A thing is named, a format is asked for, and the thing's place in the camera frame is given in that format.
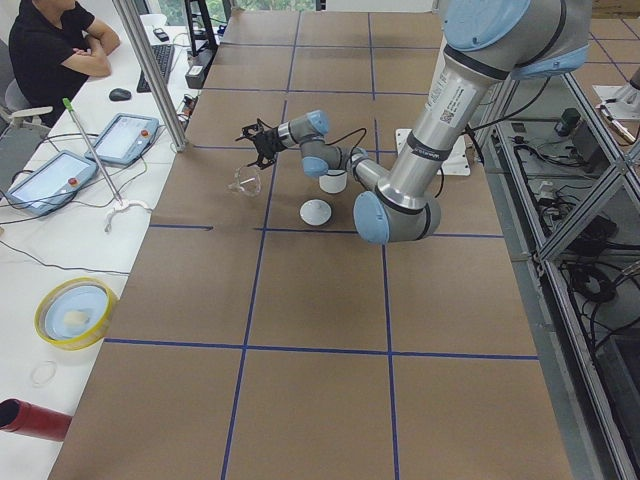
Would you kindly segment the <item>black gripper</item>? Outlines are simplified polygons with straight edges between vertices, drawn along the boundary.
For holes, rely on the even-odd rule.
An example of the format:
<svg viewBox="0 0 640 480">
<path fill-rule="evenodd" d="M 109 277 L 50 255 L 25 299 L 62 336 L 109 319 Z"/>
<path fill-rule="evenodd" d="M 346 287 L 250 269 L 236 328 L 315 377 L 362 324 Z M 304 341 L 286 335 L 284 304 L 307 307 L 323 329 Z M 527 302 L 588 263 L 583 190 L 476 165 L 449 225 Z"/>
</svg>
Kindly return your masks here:
<svg viewBox="0 0 640 480">
<path fill-rule="evenodd" d="M 251 125 L 241 129 L 241 135 L 236 141 L 249 140 L 255 147 L 257 158 L 247 167 L 270 168 L 277 161 L 277 154 L 281 151 L 281 141 L 278 130 L 267 125 L 260 118 Z"/>
</svg>

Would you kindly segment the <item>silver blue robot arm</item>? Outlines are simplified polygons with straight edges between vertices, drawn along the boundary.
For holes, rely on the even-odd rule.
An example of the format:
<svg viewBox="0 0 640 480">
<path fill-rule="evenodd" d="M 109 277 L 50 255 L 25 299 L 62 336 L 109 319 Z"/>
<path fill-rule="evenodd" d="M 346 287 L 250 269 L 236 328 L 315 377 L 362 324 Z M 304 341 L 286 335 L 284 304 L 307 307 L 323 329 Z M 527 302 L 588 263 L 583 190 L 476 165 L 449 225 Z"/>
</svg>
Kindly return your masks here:
<svg viewBox="0 0 640 480">
<path fill-rule="evenodd" d="M 265 169 L 298 146 L 306 175 L 348 172 L 363 188 L 353 206 L 360 237 L 374 244 L 421 240 L 439 225 L 440 207 L 427 191 L 487 90 L 507 78 L 548 78 L 587 59 L 589 1 L 451 1 L 445 8 L 443 70 L 397 160 L 385 169 L 361 148 L 326 143 L 326 114 L 308 112 L 274 128 L 256 122 L 243 138 Z"/>
</svg>

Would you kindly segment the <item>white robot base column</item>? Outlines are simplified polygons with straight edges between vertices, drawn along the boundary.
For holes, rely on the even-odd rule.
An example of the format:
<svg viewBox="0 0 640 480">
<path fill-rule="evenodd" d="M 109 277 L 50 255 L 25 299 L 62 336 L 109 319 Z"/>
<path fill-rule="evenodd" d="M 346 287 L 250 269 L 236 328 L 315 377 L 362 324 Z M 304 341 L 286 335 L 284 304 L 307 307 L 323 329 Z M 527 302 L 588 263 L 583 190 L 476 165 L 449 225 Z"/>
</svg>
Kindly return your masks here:
<svg viewBox="0 0 640 480">
<path fill-rule="evenodd" d="M 409 133 L 409 128 L 395 130 L 397 154 L 402 151 Z M 442 169 L 446 176 L 469 176 L 471 174 L 466 148 L 464 137 L 460 136 L 454 144 L 448 159 L 442 163 Z"/>
</svg>

